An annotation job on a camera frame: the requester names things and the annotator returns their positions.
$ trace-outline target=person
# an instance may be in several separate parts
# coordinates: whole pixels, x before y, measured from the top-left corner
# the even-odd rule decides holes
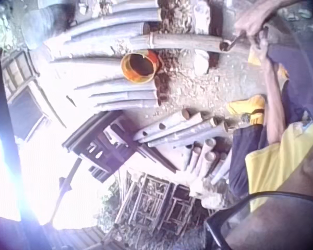
[[[227,107],[232,114],[250,114],[251,125],[233,135],[229,183],[237,197],[277,190],[313,146],[313,46],[301,40],[297,40],[301,48],[269,45],[262,31],[271,14],[295,2],[258,0],[235,23],[237,33],[246,32],[267,87],[267,103],[256,95]],[[254,39],[257,33],[259,43]],[[282,91],[277,63],[284,66],[289,78]]]

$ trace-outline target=yellow shirt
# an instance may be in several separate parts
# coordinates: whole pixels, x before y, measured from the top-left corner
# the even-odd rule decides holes
[[[246,156],[249,193],[276,191],[313,146],[313,122],[295,122],[274,143]]]

